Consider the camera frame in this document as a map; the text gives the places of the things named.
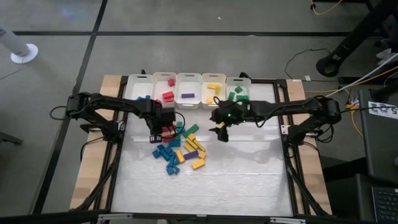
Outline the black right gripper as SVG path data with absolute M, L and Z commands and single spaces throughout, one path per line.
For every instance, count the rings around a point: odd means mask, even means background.
M 238 125 L 243 123 L 249 114 L 248 106 L 232 101 L 219 101 L 218 107 L 211 112 L 211 120 L 216 124 L 224 123 L 227 126 Z M 229 135 L 226 126 L 218 129 L 217 126 L 209 129 L 209 131 L 217 132 L 217 138 L 221 142 L 228 142 Z

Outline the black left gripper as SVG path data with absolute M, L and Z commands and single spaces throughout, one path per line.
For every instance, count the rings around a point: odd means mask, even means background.
M 170 127 L 170 133 L 176 134 L 175 109 L 164 108 L 159 102 L 147 102 L 143 111 L 143 118 L 151 133 L 161 133 L 163 127 Z M 150 143 L 162 142 L 161 134 L 149 136 Z

